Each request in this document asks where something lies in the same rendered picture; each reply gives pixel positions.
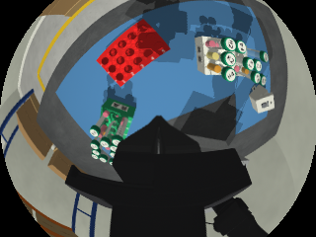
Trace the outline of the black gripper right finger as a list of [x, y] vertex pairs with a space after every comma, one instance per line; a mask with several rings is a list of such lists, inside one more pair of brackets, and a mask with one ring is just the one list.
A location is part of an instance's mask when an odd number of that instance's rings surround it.
[[160, 154], [180, 154], [201, 152], [198, 142], [168, 124], [159, 116]]

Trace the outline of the blue bench mat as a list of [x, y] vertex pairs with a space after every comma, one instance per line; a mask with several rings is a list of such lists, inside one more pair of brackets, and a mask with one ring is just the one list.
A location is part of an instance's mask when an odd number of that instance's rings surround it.
[[[171, 48], [147, 64], [121, 87], [98, 63], [99, 56], [130, 27], [144, 19]], [[247, 77], [228, 82], [198, 71], [196, 37], [242, 40], [247, 48], [268, 54], [260, 25], [250, 7], [224, 1], [189, 1], [141, 14], [96, 42], [71, 68], [55, 92], [65, 109], [93, 140], [90, 128], [108, 98], [135, 107], [127, 136], [156, 116], [165, 120], [235, 94], [235, 134], [264, 119], [249, 95], [258, 86]]]

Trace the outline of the red rack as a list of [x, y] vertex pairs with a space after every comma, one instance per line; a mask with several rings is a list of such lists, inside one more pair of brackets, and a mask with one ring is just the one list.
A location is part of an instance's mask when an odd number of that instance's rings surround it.
[[119, 36], [97, 61], [122, 86], [147, 64], [170, 49], [142, 19]]

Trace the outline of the white test tube rack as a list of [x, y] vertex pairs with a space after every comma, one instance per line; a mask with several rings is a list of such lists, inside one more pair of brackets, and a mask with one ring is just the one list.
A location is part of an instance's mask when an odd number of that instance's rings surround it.
[[[212, 37], [197, 37], [197, 38], [195, 38], [196, 52], [197, 52], [197, 70], [199, 72], [203, 73], [204, 75], [220, 75], [220, 74], [217, 74], [217, 73], [207, 69], [207, 64], [214, 62], [214, 63], [220, 64], [222, 66], [227, 66], [227, 65], [224, 65], [222, 62], [219, 62], [217, 60], [208, 59], [206, 57], [206, 54], [209, 51], [222, 53], [223, 51], [226, 51], [226, 50], [206, 47], [205, 42], [207, 40], [221, 40], [221, 39], [212, 38]], [[235, 52], [235, 50], [229, 51], [229, 52], [232, 52], [234, 55], [238, 55], [238, 56], [242, 56], [242, 57], [247, 56], [247, 54], [238, 53], [238, 52]]]

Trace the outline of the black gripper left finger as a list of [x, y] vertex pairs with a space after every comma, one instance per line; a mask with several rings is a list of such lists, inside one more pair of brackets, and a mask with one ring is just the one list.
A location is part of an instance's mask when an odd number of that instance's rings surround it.
[[155, 154], [158, 154], [158, 127], [159, 116], [156, 116], [148, 125], [119, 142], [116, 152], [149, 152], [154, 154], [155, 150]]

